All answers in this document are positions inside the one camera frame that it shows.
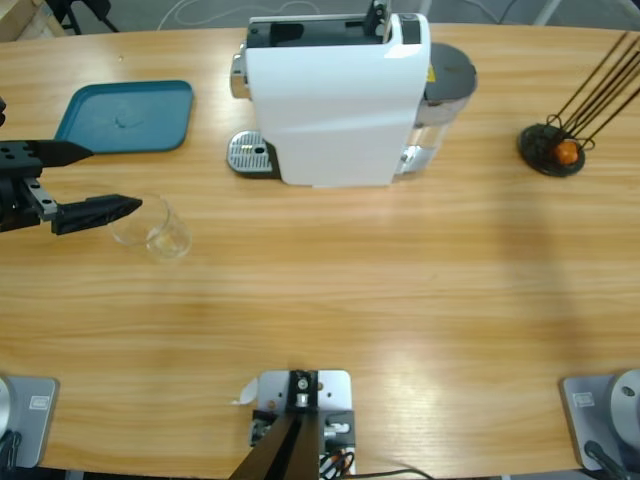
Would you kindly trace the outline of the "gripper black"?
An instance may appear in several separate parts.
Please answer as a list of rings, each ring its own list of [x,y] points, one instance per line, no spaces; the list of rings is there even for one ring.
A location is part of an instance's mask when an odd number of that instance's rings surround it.
[[[143,200],[120,194],[59,204],[41,186],[45,168],[64,167],[94,153],[70,141],[1,142],[1,232],[51,221],[51,231],[65,235],[108,225],[136,211]]]

